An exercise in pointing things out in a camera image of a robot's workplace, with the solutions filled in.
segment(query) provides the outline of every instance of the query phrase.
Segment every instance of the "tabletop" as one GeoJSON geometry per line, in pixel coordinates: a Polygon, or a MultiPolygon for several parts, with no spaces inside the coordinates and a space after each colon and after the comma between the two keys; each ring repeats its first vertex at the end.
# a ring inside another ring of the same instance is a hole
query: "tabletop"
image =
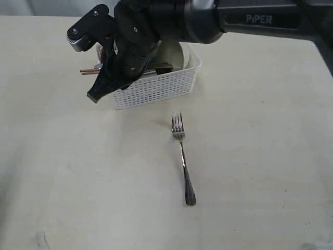
{"type": "Polygon", "coordinates": [[[194,44],[191,94],[115,110],[86,97],[66,31],[0,17],[0,249],[297,249],[333,241],[333,78],[308,41],[194,44]],[[181,110],[197,205],[184,203],[181,110]]]}

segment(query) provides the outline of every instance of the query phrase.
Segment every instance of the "fork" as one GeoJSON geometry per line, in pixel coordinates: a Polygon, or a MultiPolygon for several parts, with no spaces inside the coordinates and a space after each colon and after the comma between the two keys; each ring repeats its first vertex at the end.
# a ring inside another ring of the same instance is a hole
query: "fork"
{"type": "Polygon", "coordinates": [[[172,135],[176,140],[179,140],[181,145],[181,153],[182,153],[182,161],[183,161],[183,169],[184,169],[184,179],[185,179],[185,202],[188,206],[193,206],[196,204],[196,196],[193,191],[193,187],[191,184],[191,180],[189,178],[186,160],[185,160],[185,153],[183,147],[183,139],[185,137],[184,131],[184,124],[182,113],[172,113],[172,135]]]}

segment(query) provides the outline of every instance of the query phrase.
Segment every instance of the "basket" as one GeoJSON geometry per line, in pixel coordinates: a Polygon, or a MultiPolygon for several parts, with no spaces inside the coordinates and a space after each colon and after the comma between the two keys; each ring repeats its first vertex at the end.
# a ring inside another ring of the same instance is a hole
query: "basket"
{"type": "Polygon", "coordinates": [[[192,92],[201,59],[191,48],[187,69],[146,77],[132,83],[126,90],[117,90],[111,94],[116,109],[125,109],[154,103],[192,92]]]}

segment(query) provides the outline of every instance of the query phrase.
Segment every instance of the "robotic arm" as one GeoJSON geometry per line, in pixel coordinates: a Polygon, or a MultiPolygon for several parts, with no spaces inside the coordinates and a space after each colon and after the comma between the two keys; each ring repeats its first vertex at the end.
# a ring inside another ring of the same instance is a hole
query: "robotic arm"
{"type": "Polygon", "coordinates": [[[313,41],[333,75],[332,0],[120,0],[109,16],[97,5],[67,31],[77,51],[96,42],[106,60],[88,97],[139,79],[162,40],[213,43],[225,32],[313,41]]]}

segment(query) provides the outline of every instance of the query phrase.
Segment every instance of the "table surface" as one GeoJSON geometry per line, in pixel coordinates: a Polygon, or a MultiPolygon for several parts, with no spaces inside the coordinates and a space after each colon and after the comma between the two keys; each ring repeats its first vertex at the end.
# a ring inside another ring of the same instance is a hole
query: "table surface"
{"type": "Polygon", "coordinates": [[[333,79],[308,41],[193,45],[194,91],[115,110],[86,97],[78,18],[0,17],[0,249],[296,249],[333,240],[333,79]],[[171,111],[183,113],[187,207],[171,111]]]}

